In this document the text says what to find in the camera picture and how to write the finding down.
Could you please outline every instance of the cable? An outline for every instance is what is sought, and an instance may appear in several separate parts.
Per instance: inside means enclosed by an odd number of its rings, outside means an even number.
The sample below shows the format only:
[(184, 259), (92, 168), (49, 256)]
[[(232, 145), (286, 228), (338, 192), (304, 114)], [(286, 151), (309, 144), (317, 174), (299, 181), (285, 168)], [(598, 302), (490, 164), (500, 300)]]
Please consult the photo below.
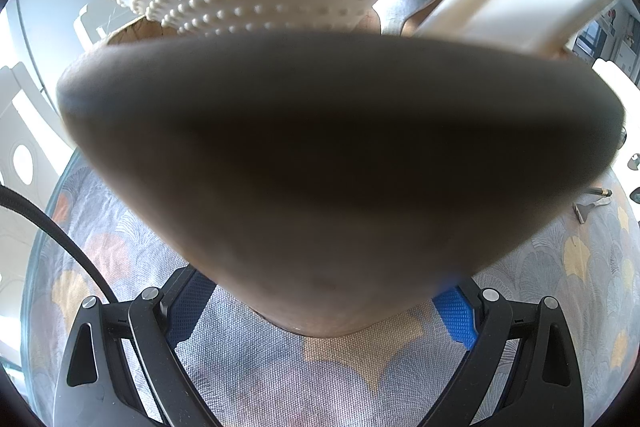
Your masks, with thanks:
[(80, 250), (80, 247), (78, 247), (78, 245), (76, 245), (76, 243), (66, 235), (65, 231), (56, 225), (55, 222), (47, 216), (47, 214), (31, 203), (27, 198), (24, 198), (14, 190), (11, 190), (4, 185), (0, 185), (0, 206), (4, 206), (4, 208), (17, 212), (21, 216), (29, 219), (29, 221), (36, 225), (36, 227), (42, 229), (44, 233), (49, 235), (49, 237), (58, 243), (60, 247), (66, 250), (71, 257), (78, 261), (78, 264), (82, 266), (82, 268), (84, 268), (84, 270), (89, 274), (89, 277), (94, 280), (98, 288), (100, 288), (100, 291), (105, 297), (107, 297), (107, 300), (110, 303), (118, 302), (115, 293), (113, 293), (113, 290), (107, 281), (104, 280), (102, 274), (95, 267), (95, 264), (91, 262), (86, 254)]

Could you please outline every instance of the ginkgo leaf pattern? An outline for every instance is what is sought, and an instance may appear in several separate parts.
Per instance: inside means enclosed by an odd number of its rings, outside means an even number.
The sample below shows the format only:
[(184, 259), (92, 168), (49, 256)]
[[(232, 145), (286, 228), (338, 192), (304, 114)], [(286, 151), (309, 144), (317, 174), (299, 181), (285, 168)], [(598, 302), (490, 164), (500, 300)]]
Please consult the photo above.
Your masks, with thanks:
[[(640, 343), (640, 229), (612, 172), (599, 181), (613, 189), (614, 201), (594, 209), (584, 225), (567, 208), (475, 276), (480, 287), (508, 299), (558, 299), (577, 352), (587, 426), (619, 391)], [(581, 198), (589, 203), (595, 196)], [(77, 154), (47, 211), (86, 250), (119, 299), (162, 285), (186, 263)], [(50, 426), (68, 328), (79, 299), (97, 289), (68, 254), (38, 234), (25, 292), (26, 383), (35, 410)], [(516, 348), (517, 341), (507, 343), (476, 421), (493, 412)], [(125, 350), (142, 402), (159, 419), (126, 343)], [(279, 330), (217, 288), (191, 338), (175, 352), (227, 427), (414, 427), (465, 348), (451, 340), (431, 301), (355, 335), (319, 340)]]

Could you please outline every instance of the silver round object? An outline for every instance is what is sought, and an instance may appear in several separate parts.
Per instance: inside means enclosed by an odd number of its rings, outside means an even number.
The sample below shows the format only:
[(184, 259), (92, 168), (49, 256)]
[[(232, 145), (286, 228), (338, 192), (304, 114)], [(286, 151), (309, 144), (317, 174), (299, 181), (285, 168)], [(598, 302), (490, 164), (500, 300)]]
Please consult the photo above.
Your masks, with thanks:
[(493, 288), (487, 288), (482, 292), (482, 297), (489, 302), (495, 302), (500, 298), (500, 294)]
[(89, 309), (89, 308), (93, 308), (95, 306), (95, 303), (98, 301), (98, 299), (96, 299), (93, 295), (90, 297), (85, 297), (82, 300), (82, 308), (85, 309)]
[(545, 306), (552, 310), (558, 308), (558, 301), (556, 301), (553, 297), (545, 297)]
[(151, 288), (145, 288), (142, 290), (142, 298), (145, 299), (145, 301), (152, 301), (158, 297), (159, 293), (158, 288), (151, 286)]

